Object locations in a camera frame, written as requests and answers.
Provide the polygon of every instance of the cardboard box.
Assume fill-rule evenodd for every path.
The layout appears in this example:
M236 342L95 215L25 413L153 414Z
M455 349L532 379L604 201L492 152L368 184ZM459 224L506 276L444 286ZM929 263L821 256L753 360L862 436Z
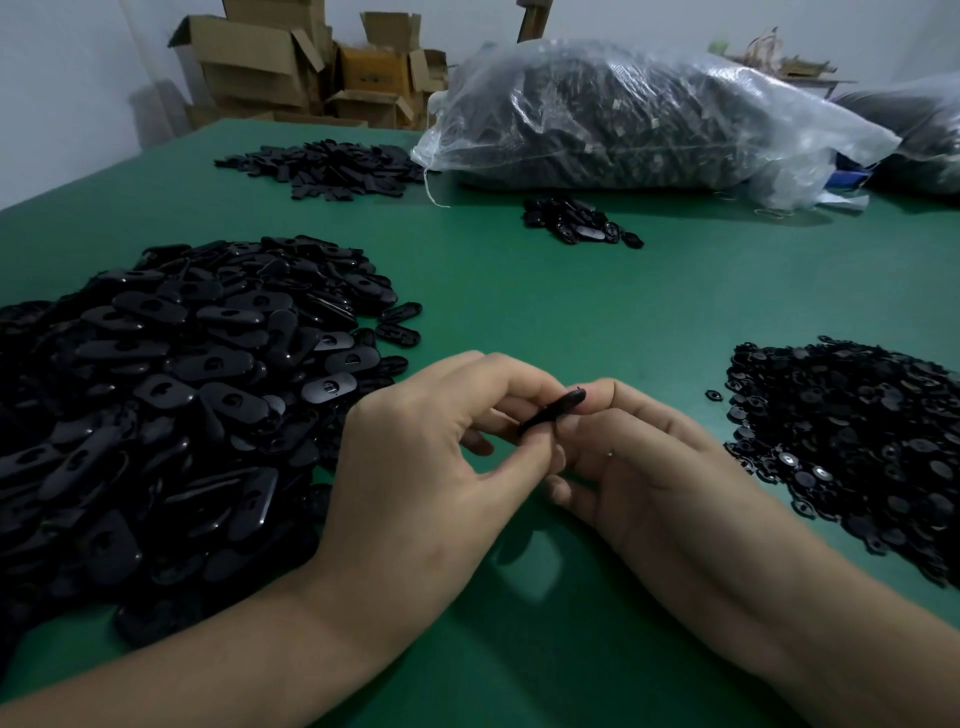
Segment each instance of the cardboard box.
M447 90L450 86L450 74L446 67L446 53L426 48L423 50L423 57L426 60L429 76L429 81L423 90L429 93Z
M394 53L381 48L340 46L340 64L346 90L395 93L409 100L415 92L431 90L433 85L422 49Z
M221 119L251 119L256 121L282 121L288 124L325 124L328 127L367 127L366 121L359 119L338 119L336 116L314 116L308 113L294 113L282 109L223 109L221 107L201 107L187 105L186 117L194 129L202 129Z
M223 0L227 20L292 31L301 28L313 43L324 63L329 59L333 32L326 25L324 0Z
M224 98L298 109L320 105L317 74L324 62L302 29L187 15L168 43L179 45L193 47L218 106Z
M420 48L420 15L416 12L361 12L367 42L397 53Z
M366 121L374 129L402 129L414 121L407 100L395 93L340 91L326 100L344 119Z
M344 89L348 91L376 91L404 97L413 92L406 54L340 46L340 67Z

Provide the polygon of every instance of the black plastic piece held in fingers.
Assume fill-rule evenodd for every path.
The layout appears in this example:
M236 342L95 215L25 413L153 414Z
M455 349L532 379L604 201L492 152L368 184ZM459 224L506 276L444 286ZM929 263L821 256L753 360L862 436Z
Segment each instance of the black plastic piece held in fingers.
M567 392L557 401L547 404L540 412L531 417L525 423L522 423L516 429L516 436L523 437L524 432L531 427L539 425L540 423L552 423L556 421L558 417L565 415L586 398L587 390L581 387L577 387L576 389Z

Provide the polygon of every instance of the right hand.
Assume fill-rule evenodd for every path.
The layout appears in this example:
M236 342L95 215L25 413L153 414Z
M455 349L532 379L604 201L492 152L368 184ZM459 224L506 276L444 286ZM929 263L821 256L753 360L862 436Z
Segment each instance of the right hand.
M768 679L788 670L783 625L839 557L686 415L614 379L580 386L557 432L596 489L551 475L551 498L718 654Z

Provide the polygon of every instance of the forearm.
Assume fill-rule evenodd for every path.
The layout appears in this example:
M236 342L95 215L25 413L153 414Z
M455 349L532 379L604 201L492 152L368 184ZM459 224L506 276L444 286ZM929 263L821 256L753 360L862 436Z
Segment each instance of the forearm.
M393 655L354 643L289 583L280 580L192 629L4 706L0 724L305 725Z
M784 616L771 682L815 725L960 725L960 633L833 555Z

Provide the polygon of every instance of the string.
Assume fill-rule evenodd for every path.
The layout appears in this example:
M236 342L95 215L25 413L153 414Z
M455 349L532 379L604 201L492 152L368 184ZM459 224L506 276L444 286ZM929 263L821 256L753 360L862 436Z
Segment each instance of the string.
M450 209L450 205L441 205L440 203L438 203L436 200L433 199L433 195L430 192L429 171L430 171L429 168L423 170L423 186L426 187L426 196L429 197L430 202L432 202L437 207L446 207L447 209Z

